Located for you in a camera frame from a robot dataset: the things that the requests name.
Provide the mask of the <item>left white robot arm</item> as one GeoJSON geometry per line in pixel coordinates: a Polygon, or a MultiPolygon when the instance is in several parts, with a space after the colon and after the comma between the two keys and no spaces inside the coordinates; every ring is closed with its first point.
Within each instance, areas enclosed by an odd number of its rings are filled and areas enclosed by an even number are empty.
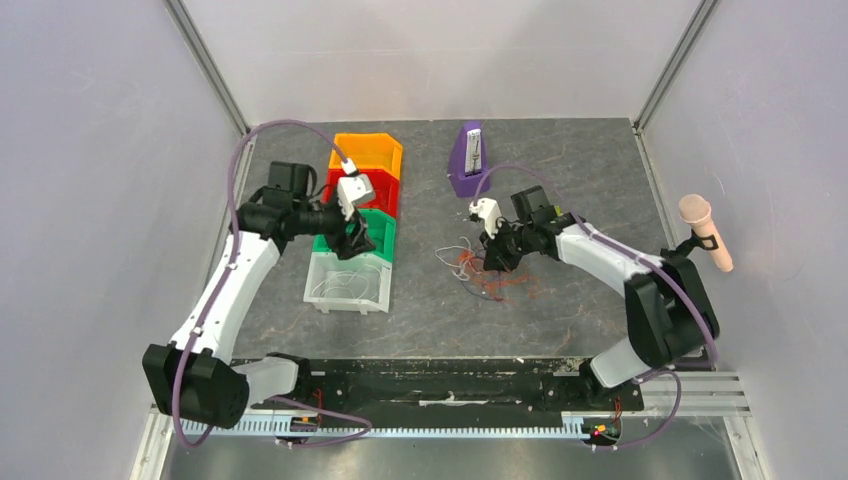
{"type": "Polygon", "coordinates": [[[245,410],[277,396],[290,408],[313,398],[314,383],[302,357],[270,354],[234,366],[238,333],[255,295],[298,236],[321,236],[341,260],[375,250],[359,208],[375,197],[368,175],[351,160],[325,191],[314,198],[315,170],[275,162],[267,183],[235,211],[235,226],[200,300],[171,339],[151,344],[142,367],[158,410],[177,420],[231,428],[245,410]]]}

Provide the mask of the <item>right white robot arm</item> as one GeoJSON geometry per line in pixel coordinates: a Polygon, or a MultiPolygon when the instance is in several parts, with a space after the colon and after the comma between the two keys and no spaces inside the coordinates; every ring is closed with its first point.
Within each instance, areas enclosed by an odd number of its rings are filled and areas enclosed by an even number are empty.
{"type": "Polygon", "coordinates": [[[469,205],[483,226],[480,242],[486,271],[508,272],[538,253],[592,275],[625,303],[626,335],[584,362],[577,392],[591,408],[612,401],[618,387],[678,362],[720,334],[709,297],[689,253],[697,241],[658,255],[633,250],[597,230],[584,218],[563,213],[536,185],[511,197],[517,218],[503,216],[498,202],[480,198],[469,205]]]}

